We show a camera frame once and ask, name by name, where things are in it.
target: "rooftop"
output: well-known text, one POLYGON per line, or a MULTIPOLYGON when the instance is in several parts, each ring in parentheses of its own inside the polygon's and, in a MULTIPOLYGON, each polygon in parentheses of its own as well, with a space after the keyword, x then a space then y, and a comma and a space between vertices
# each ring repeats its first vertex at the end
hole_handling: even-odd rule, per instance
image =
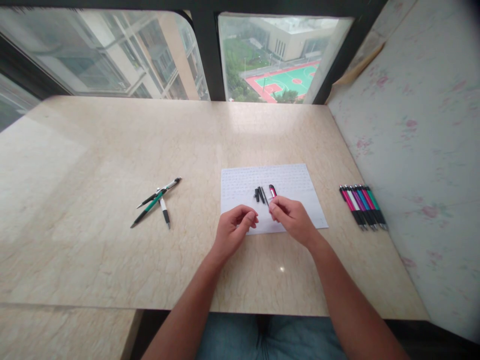
POLYGON ((262 17, 261 19, 289 34, 331 29, 337 26, 338 23, 338 19, 334 18, 262 17))

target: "white paper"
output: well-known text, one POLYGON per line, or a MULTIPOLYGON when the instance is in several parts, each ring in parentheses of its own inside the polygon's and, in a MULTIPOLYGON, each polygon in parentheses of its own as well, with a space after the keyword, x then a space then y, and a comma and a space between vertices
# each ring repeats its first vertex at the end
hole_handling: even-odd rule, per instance
POLYGON ((247 205, 258 213, 258 224, 247 235, 281 233, 282 224, 273 221, 267 204, 255 199, 255 188, 262 186, 268 203, 272 200, 269 185, 276 194, 300 201, 316 229, 328 228, 325 215, 315 192, 306 164, 234 167, 221 171, 220 212, 223 214, 238 205, 247 205))

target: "floral wallpaper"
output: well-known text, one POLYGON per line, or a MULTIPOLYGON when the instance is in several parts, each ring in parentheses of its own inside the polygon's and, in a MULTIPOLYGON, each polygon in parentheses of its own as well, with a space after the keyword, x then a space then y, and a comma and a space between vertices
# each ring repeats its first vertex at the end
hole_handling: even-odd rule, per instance
POLYGON ((372 30, 391 31, 384 49, 328 106, 431 321, 480 343, 480 29, 473 13, 465 1, 389 1, 372 30))

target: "dark floor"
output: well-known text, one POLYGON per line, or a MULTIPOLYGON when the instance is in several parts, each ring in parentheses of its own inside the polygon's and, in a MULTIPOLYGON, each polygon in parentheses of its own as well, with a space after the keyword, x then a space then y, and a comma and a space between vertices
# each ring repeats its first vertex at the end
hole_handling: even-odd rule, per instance
MULTIPOLYGON (((165 310, 143 312, 131 360, 141 359, 168 314, 165 310)), ((260 331, 266 328, 269 318, 270 315, 257 316, 260 331)), ((480 345, 428 321, 386 320, 386 323, 412 359, 480 359, 480 345)))

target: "apartment building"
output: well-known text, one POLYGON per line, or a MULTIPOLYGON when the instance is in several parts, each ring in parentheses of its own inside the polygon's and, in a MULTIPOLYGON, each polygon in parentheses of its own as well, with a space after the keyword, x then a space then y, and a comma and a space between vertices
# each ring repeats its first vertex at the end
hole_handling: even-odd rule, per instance
POLYGON ((75 95, 209 99, 195 35, 175 13, 11 10, 0 28, 75 95))
POLYGON ((322 54, 337 19, 304 17, 251 17, 254 37, 282 61, 322 54))

